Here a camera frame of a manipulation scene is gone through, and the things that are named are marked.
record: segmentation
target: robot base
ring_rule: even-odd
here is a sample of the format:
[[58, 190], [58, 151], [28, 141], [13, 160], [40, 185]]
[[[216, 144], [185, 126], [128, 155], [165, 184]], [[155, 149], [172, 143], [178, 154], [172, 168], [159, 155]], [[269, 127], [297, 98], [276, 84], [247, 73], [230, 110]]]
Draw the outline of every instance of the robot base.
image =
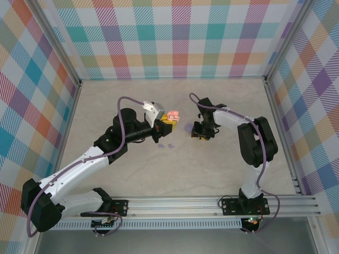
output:
[[[108, 195], [102, 188], [95, 188], [93, 189], [95, 192], [97, 192], [103, 201], [102, 206], [99, 208], [97, 212], [104, 212], [104, 213], [116, 213], [119, 214], [121, 217], [127, 216], [127, 210], [128, 210], [128, 200], [124, 199], [118, 199], [118, 200], [112, 200], [110, 195]], [[92, 214], [92, 213], [81, 213], [81, 217], [105, 217], [105, 215], [101, 214]], [[103, 223], [102, 220], [92, 220], [91, 227], [94, 228], [96, 226], [101, 225], [101, 228], [110, 228], [114, 225], [115, 220], [109, 220], [106, 219], [106, 223]], [[110, 230], [97, 230], [98, 234], [106, 234]]]
[[238, 198], [223, 198], [221, 200], [223, 215], [269, 215], [270, 208], [266, 198], [260, 197], [255, 205], [249, 206], [244, 212]]

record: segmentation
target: purple stain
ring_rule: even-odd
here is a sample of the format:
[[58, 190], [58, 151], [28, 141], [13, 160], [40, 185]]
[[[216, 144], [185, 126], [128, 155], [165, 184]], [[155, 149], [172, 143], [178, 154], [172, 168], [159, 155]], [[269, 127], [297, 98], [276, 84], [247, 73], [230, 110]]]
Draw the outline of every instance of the purple stain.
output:
[[102, 26], [101, 30], [105, 37], [105, 41], [121, 41], [121, 35], [117, 25]]
[[43, 54], [46, 56], [46, 58], [49, 58], [49, 55], [51, 54], [53, 48], [49, 41], [47, 40], [46, 36], [43, 34], [40, 41], [39, 41], [39, 47]]
[[190, 25], [172, 25], [173, 40], [188, 40], [190, 37]]
[[318, 96], [324, 93], [326, 89], [332, 84], [331, 79], [329, 78], [325, 68], [323, 68], [316, 78], [312, 81], [313, 87], [317, 92]]
[[10, 107], [14, 109], [19, 115], [22, 117], [25, 116], [28, 106], [30, 105], [30, 101], [24, 96], [23, 93], [17, 89], [11, 99]]
[[193, 129], [193, 123], [187, 123], [185, 125], [185, 131], [187, 131], [188, 133], [191, 133], [192, 129]]
[[261, 23], [245, 23], [243, 25], [242, 34], [240, 35], [240, 39], [256, 39], [259, 29], [261, 27]]

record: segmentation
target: white arm segment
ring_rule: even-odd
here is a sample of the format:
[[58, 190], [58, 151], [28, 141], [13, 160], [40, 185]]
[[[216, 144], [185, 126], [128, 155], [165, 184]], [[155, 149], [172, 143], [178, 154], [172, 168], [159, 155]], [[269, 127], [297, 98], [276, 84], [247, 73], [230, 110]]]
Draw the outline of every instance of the white arm segment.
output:
[[165, 113], [165, 109], [163, 105], [160, 103], [150, 103], [147, 101], [144, 101], [144, 105], [142, 106], [144, 109], [146, 109], [146, 115], [145, 119], [149, 123], [149, 125], [153, 128], [154, 126], [154, 121], [156, 119], [161, 119], [161, 117]]
[[[78, 159], [76, 159], [71, 164], [83, 160], [85, 158], [94, 157], [98, 155], [102, 155], [103, 151], [98, 147], [90, 147], [83, 155], [81, 155]], [[51, 200], [54, 204], [58, 204], [61, 201], [61, 198], [63, 198], [71, 189], [73, 189], [75, 186], [77, 186], [79, 183], [81, 183], [85, 178], [90, 176], [91, 174], [97, 172], [98, 170], [105, 168], [109, 165], [109, 161], [107, 157], [87, 161], [85, 163], [81, 163], [75, 167], [73, 167], [71, 170], [63, 174], [52, 186], [50, 186], [46, 193], [50, 193]], [[61, 173], [65, 168], [58, 171], [57, 173], [50, 175], [49, 177], [46, 177], [41, 181], [40, 186], [45, 186], [46, 184], [49, 184], [49, 182], [57, 176], [59, 173]]]
[[83, 212], [97, 211], [102, 203], [101, 196], [93, 190], [84, 194], [63, 197], [60, 205], [63, 205], [65, 209], [61, 218], [63, 219]]
[[[270, 162], [266, 162], [265, 172], [268, 169]], [[251, 165], [248, 165], [246, 179], [242, 185], [242, 191], [247, 198], [255, 198], [261, 195], [261, 190], [257, 187], [256, 181], [258, 176], [263, 169], [263, 164], [255, 168]]]
[[[224, 110], [230, 110], [229, 107], [223, 107]], [[248, 123], [247, 120], [240, 118], [239, 116], [233, 115], [231, 113], [216, 110], [213, 112], [214, 121], [217, 125], [226, 126], [231, 130], [238, 131], [237, 127], [243, 123]]]
[[[213, 112], [214, 121], [217, 125], [226, 126], [231, 130], [238, 132], [238, 126], [243, 123], [248, 123], [247, 120], [243, 119], [242, 117], [233, 115], [231, 113], [216, 110]], [[247, 176], [244, 184], [242, 185], [242, 191], [246, 195], [247, 198], [255, 198], [258, 197], [262, 192], [256, 185], [256, 180], [263, 168], [261, 164], [259, 167], [255, 168], [251, 165], [248, 165]]]

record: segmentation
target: plaid backdrop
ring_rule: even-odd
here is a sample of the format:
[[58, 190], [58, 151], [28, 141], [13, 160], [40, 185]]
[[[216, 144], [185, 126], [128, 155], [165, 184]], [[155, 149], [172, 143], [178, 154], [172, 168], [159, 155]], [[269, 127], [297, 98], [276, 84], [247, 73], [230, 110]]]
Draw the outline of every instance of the plaid backdrop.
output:
[[308, 194], [339, 253], [339, 0], [318, 0], [272, 89]]
[[0, 253], [26, 238], [21, 189], [56, 162], [76, 86], [24, 0], [0, 1]]
[[[285, 11], [296, 4], [291, 0], [39, 2], [80, 76], [91, 79], [262, 76], [274, 47], [269, 56], [267, 51], [281, 36], [277, 31]], [[45, 2], [53, 8], [47, 9]]]
[[282, 45], [284, 44], [285, 42], [285, 38], [287, 36], [287, 34], [289, 33], [290, 29], [292, 28], [292, 24], [294, 23], [294, 21], [296, 20], [296, 17], [298, 16], [299, 14], [299, 11], [303, 5], [303, 3], [305, 2], [305, 0], [298, 0], [298, 3], [296, 4], [296, 7], [295, 9], [293, 10], [293, 13], [292, 15], [290, 16], [290, 19], [288, 20], [287, 22], [287, 25], [284, 29], [284, 31], [282, 32], [280, 38], [279, 38], [279, 41], [278, 43], [276, 44], [275, 48], [274, 48], [274, 51], [271, 55], [271, 58], [269, 60], [269, 63], [267, 64], [266, 66], [266, 69], [264, 71], [264, 76], [267, 76], [272, 64], [273, 64], [273, 61], [275, 60], [275, 57], [276, 57], [276, 54], [278, 54], [278, 52], [280, 51]]

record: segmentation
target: pink object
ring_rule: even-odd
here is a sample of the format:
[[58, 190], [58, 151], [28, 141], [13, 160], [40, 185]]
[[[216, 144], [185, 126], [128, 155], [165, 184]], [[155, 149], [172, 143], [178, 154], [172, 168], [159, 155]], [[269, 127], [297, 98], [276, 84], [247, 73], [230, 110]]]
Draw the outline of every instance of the pink object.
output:
[[179, 111], [169, 111], [167, 113], [167, 119], [171, 121], [179, 122]]

